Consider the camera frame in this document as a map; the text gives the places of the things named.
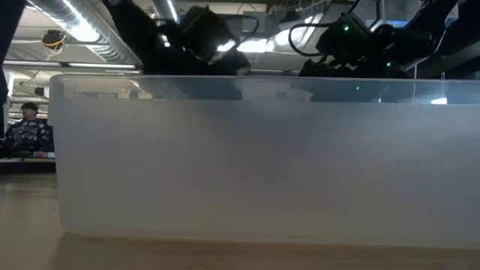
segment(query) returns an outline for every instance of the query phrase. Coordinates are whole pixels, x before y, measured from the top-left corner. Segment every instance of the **person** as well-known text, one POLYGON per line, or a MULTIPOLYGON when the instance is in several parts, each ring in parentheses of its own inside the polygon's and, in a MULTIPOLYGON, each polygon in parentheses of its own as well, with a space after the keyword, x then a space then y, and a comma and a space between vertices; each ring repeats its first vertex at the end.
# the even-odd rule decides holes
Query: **person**
POLYGON ((38 106, 22 105, 23 120, 8 128, 3 142, 4 152, 45 151, 50 145, 51 128, 44 119, 37 118, 38 106))

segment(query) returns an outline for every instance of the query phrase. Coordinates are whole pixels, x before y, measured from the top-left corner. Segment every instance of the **black wire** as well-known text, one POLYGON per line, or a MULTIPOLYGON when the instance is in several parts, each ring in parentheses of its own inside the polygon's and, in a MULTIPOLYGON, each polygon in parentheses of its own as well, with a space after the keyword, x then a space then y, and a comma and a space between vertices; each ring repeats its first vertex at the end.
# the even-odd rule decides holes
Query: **black wire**
POLYGON ((224 19, 229 19, 229 18, 243 18, 243 19, 252 19, 256 21, 256 25, 255 25, 255 28, 253 28, 252 34, 248 37, 245 37, 243 40, 237 40, 235 46, 229 49, 230 51, 230 50, 237 49, 240 45, 242 45, 242 43, 252 38, 257 33, 258 27, 260 26, 260 21, 254 16, 244 15, 244 14, 234 14, 234 15, 228 15, 224 17, 224 19))
POLYGON ((352 7, 346 13, 342 13, 342 15, 351 14, 357 8, 359 3, 360 3, 360 0, 356 0, 355 3, 353 3, 352 7))
MULTIPOLYGON (((345 16, 347 14, 351 14, 359 5, 360 0, 355 0, 355 3, 353 3, 352 7, 346 12, 341 14, 341 16, 345 16)), ((300 27, 315 27, 315 28, 320 28, 320 27, 330 27, 333 26, 336 22, 326 22, 326 23, 299 23, 297 25, 292 26, 290 31, 288 32, 288 43, 292 47, 292 49, 298 53, 300 56, 307 56, 307 57, 312 57, 312 56, 321 56, 322 53, 320 52, 315 52, 315 53, 307 53, 307 52, 302 52, 299 48, 295 46, 292 40, 292 32, 294 29, 300 28, 300 27)))
POLYGON ((315 53, 302 52, 299 48, 297 48, 295 46, 295 44, 293 43, 293 40, 292 40, 292 32, 293 32, 293 30, 295 30, 297 28, 301 28, 301 27, 316 27, 316 28, 319 28, 319 27, 329 27, 329 26, 330 25, 328 23, 299 23, 297 25, 294 25, 294 26, 292 26, 292 28, 288 32, 288 43, 290 44, 292 49, 296 53, 298 53, 300 56, 307 56, 307 57, 321 56, 322 53, 320 53, 320 52, 315 52, 315 53))
POLYGON ((240 4, 240 7, 238 7, 237 14, 240 12, 240 8, 242 8, 243 5, 245 5, 245 4, 251 6, 254 11, 258 12, 257 9, 256 9, 252 4, 250 4, 250 3, 241 3, 241 4, 240 4))

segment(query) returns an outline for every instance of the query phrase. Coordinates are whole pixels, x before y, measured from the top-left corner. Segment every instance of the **translucent plastic container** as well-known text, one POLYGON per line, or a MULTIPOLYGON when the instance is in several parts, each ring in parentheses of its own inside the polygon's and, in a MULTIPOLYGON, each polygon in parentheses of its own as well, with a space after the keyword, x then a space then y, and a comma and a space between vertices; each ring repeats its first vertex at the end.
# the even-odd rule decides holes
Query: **translucent plastic container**
POLYGON ((71 232, 480 248, 477 82, 56 76, 51 89, 71 232))

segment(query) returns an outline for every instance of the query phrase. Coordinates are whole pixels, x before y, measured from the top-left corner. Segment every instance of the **ventilation duct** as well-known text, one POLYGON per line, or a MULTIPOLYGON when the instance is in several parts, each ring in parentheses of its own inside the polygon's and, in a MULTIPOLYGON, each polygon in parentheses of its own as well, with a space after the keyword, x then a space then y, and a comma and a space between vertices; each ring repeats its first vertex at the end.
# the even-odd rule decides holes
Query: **ventilation duct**
POLYGON ((62 27, 71 37, 109 63, 138 63, 120 37, 86 0, 28 0, 39 11, 62 27))
POLYGON ((180 9, 173 0, 152 0, 155 13, 161 19, 174 19, 176 22, 180 19, 180 9))

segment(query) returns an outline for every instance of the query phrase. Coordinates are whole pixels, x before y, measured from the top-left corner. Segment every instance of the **table surface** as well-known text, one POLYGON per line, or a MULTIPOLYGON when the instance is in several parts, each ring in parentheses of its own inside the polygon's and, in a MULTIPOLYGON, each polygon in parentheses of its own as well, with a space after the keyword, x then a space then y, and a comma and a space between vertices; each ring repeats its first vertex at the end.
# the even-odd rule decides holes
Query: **table surface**
POLYGON ((477 270, 480 250, 89 238, 63 230, 54 175, 0 175, 0 269, 477 270))

